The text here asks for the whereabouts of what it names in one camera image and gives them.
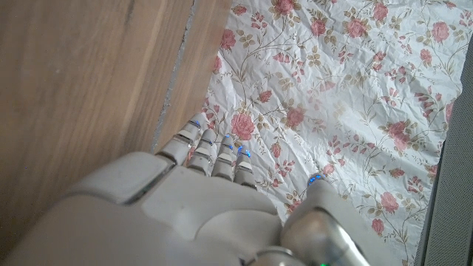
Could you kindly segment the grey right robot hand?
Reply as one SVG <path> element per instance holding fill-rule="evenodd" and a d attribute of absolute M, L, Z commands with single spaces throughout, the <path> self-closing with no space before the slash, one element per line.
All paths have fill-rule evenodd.
<path fill-rule="evenodd" d="M 199 115 L 156 154 L 133 152 L 74 184 L 6 265 L 391 265 L 323 174 L 286 221 L 256 189 L 251 153 Z"/>

